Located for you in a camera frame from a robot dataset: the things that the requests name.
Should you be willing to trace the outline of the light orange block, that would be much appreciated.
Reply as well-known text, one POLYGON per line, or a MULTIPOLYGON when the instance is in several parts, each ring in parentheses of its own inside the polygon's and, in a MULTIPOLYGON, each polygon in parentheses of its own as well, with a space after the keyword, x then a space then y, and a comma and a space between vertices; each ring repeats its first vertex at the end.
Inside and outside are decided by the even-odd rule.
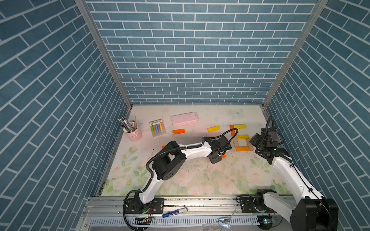
POLYGON ((237 152, 247 152, 249 150, 250 150, 250 148, 248 146, 237 146, 236 147, 237 152))

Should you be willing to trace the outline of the wooden block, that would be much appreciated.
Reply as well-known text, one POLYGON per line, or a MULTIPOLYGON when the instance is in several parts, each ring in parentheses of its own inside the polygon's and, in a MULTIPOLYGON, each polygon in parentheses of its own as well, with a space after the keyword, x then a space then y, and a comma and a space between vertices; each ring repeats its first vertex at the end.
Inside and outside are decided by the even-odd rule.
POLYGON ((235 148, 239 147, 239 142, 238 142, 238 139, 237 138, 234 138, 233 139, 233 144, 234 144, 234 147, 235 148))

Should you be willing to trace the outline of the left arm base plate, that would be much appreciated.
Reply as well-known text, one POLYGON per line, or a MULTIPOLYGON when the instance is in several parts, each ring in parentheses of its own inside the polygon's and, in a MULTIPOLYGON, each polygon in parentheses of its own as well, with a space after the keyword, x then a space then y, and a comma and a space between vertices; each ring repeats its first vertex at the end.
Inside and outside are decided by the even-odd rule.
POLYGON ((164 198, 154 198, 151 202, 143 204, 139 198, 127 199, 124 205, 126 214, 162 214, 164 209, 164 198))

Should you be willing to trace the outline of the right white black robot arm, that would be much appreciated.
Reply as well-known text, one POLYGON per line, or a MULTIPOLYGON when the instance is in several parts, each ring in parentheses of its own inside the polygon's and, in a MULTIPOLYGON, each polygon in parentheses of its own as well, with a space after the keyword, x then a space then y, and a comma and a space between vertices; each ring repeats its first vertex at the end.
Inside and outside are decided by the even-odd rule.
POLYGON ((255 205, 272 209, 286 219, 294 231, 336 231, 339 207, 333 199, 325 198, 296 168, 288 152, 279 147, 277 130, 262 128, 250 143, 256 154, 266 159, 284 179, 295 202, 281 197, 274 190, 258 190, 255 205))

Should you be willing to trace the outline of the wooden block low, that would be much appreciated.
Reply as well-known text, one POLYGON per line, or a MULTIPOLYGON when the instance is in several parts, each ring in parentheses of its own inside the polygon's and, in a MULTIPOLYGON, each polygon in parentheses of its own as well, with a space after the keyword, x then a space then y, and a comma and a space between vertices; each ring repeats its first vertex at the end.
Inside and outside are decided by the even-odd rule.
POLYGON ((249 147, 249 150, 250 151, 253 151, 254 150, 254 146, 250 143, 250 139, 248 138, 248 139, 246 139, 246 143, 247 143, 247 145, 248 145, 248 147, 249 147))

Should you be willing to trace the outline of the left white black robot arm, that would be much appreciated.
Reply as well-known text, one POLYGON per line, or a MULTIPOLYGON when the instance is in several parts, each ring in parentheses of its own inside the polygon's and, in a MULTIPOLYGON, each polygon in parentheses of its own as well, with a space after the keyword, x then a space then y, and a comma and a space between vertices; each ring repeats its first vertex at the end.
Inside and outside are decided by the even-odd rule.
POLYGON ((203 137, 201 142, 190 145, 171 141, 147 162, 146 169, 150 177, 140 192, 135 194, 135 200, 140 205, 150 203, 163 182, 172 178, 187 160, 207 157, 215 164, 231 149, 230 141, 223 135, 215 138, 203 137))

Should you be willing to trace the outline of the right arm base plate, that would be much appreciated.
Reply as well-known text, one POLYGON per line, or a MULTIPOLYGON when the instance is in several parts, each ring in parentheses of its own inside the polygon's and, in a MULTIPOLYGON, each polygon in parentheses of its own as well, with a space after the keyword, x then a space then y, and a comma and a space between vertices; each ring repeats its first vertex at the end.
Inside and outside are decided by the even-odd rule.
POLYGON ((237 197, 236 201, 240 204, 242 213, 275 213, 274 210, 255 204, 255 198, 251 196, 237 197))

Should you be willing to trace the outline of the yellow block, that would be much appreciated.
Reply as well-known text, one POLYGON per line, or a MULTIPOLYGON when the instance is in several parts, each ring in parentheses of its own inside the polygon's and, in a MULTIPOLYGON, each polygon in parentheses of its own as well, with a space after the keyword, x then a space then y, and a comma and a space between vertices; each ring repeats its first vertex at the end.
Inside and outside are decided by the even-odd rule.
POLYGON ((209 133, 216 132, 216 131, 219 131, 219 130, 220 130, 219 126, 210 127, 210 128, 207 129, 207 131, 209 133))
POLYGON ((249 139, 249 135, 237 135, 237 139, 238 140, 246 140, 246 139, 249 139))
POLYGON ((236 125, 233 125, 235 129, 245 129, 246 128, 246 125, 245 124, 236 124, 236 125))

